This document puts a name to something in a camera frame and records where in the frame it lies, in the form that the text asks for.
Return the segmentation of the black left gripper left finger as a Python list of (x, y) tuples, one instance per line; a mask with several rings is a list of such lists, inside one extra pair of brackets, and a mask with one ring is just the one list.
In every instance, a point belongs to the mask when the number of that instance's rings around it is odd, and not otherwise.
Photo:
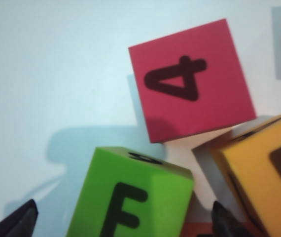
[(30, 199), (0, 221), (0, 237), (31, 237), (37, 217), (36, 202)]

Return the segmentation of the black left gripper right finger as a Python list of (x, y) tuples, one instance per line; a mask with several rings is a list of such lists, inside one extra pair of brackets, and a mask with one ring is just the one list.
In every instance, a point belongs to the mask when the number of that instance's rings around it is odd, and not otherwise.
[(214, 237), (253, 237), (253, 234), (218, 201), (213, 203), (211, 219)]

